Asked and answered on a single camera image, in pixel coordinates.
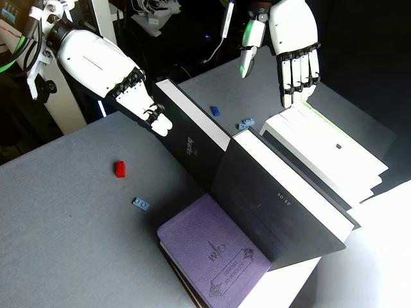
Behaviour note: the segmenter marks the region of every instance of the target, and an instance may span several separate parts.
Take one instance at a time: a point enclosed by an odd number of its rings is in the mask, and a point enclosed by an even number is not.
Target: red wire
[[[0,29],[7,31],[8,33],[10,33],[11,35],[13,35],[14,37],[18,37],[18,38],[21,37],[21,35],[14,34],[14,33],[11,32],[9,29],[7,29],[7,28],[5,28],[5,27],[3,27],[3,26],[0,26]]]

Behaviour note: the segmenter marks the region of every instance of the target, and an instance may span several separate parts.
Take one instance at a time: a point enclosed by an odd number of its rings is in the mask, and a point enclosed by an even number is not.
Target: red lego brick
[[[116,162],[116,176],[118,178],[126,177],[126,164],[122,160]]]

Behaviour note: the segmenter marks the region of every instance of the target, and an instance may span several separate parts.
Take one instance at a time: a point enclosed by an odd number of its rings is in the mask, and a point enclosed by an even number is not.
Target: purple book
[[[205,194],[161,226],[161,246],[212,308],[238,307],[270,261]]]

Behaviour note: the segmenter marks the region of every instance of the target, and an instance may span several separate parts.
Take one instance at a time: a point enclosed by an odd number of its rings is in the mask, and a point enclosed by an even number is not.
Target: robotic hand
[[[22,10],[15,9],[19,5],[21,2],[12,1],[3,8],[3,12],[10,11],[6,16],[21,11],[8,22],[23,14]],[[34,99],[38,96],[35,79],[37,75],[44,76],[43,68],[50,63],[51,52],[54,52],[59,68],[91,91],[93,96],[114,105],[133,120],[143,122],[159,135],[167,135],[173,125],[163,114],[164,107],[155,104],[147,94],[145,74],[140,67],[111,41],[89,30],[77,29],[64,17],[64,13],[67,15],[74,8],[74,0],[35,0],[31,8],[27,8],[25,29],[31,38],[38,25],[40,37],[37,57],[30,70],[26,70]],[[22,47],[20,49],[17,48],[13,54],[14,60],[24,52]]]
[[[271,7],[254,10],[243,37],[240,74],[245,78],[261,47],[268,21],[281,92],[281,104],[307,100],[320,80],[317,49],[320,47],[314,16],[303,0],[282,0]]]

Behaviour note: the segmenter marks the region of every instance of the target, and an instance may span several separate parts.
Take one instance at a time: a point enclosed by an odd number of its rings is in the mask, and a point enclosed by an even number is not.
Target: stacked book
[[[296,162],[252,129],[230,137],[169,80],[153,94],[174,125],[160,141],[208,192],[157,232],[199,307],[237,307],[266,271],[345,248],[358,223]]]
[[[388,167],[307,103],[266,121],[261,133],[295,157],[343,199],[347,209],[373,196]]]

